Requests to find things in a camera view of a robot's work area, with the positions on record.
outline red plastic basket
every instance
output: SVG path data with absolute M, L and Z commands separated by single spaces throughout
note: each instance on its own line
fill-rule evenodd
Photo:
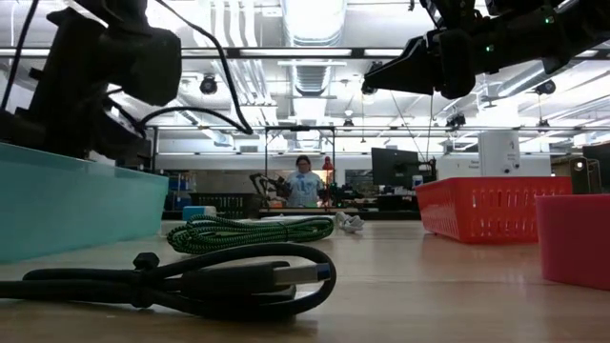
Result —
M 569 177 L 458 177 L 416 188 L 426 230 L 463 243 L 537 242 L 538 195 L 572 193 Z

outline black usb cable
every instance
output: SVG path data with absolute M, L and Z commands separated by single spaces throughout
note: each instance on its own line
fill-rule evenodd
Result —
M 296 256 L 314 264 L 291 267 L 286 261 L 213 267 L 244 258 Z M 220 320 L 278 320 L 324 302 L 336 283 L 331 258 L 315 248 L 268 243 L 210 252 L 158 266 L 152 252 L 133 261 L 135 270 L 46 269 L 28 272 L 23 281 L 0 282 L 0 298 L 156 304 Z M 295 298 L 295 285 L 322 282 L 320 289 Z

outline teal plastic bin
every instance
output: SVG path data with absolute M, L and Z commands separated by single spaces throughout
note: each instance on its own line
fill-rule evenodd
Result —
M 154 235 L 168 179 L 0 143 L 0 263 Z

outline person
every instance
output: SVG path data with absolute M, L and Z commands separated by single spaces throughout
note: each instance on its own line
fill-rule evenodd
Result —
M 312 172 L 312 162 L 306 155 L 300 155 L 296 159 L 297 171 L 286 178 L 290 187 L 287 206 L 317 207 L 317 192 L 324 189 L 322 179 Z

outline workbench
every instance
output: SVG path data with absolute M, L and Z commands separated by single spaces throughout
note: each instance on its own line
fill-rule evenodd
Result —
M 466 246 L 419 222 L 368 222 L 312 244 L 336 263 L 320 307 L 282 323 L 225 323 L 159 307 L 0 300 L 2 343 L 607 343 L 610 293 L 540 277 L 537 245 Z M 132 267 L 139 252 L 185 258 L 159 237 L 0 265 L 0 278 L 50 267 Z M 299 289 L 301 292 L 311 287 Z

